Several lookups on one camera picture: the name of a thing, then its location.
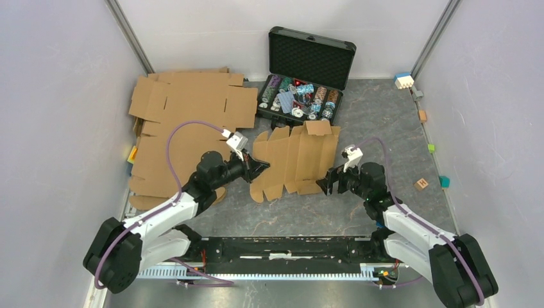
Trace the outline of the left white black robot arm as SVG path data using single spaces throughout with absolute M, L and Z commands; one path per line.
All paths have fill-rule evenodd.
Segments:
M 238 178 L 251 183 L 270 167 L 246 150 L 223 160 L 216 151 L 206 152 L 182 190 L 155 208 L 131 219 L 108 218 L 102 222 L 83 258 L 97 289 L 117 294 L 136 276 L 162 261 L 182 257 L 195 261 L 201 243 L 184 234 L 178 225 L 207 210 L 216 190 Z

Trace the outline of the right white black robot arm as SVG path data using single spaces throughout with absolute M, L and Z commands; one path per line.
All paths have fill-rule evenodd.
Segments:
M 482 305 L 498 293 L 498 282 L 472 235 L 444 231 L 409 209 L 387 186 L 384 166 L 333 167 L 317 180 L 326 195 L 337 188 L 364 200 L 367 215 L 378 224 L 372 233 L 372 257 L 397 259 L 429 281 L 446 307 Z

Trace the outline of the brown cardboard box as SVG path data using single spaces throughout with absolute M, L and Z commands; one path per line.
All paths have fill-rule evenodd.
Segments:
M 273 201 L 289 194 L 317 194 L 316 183 L 333 167 L 341 128 L 328 121 L 306 121 L 301 126 L 262 132 L 253 142 L 253 158 L 270 167 L 250 184 L 257 202 Z

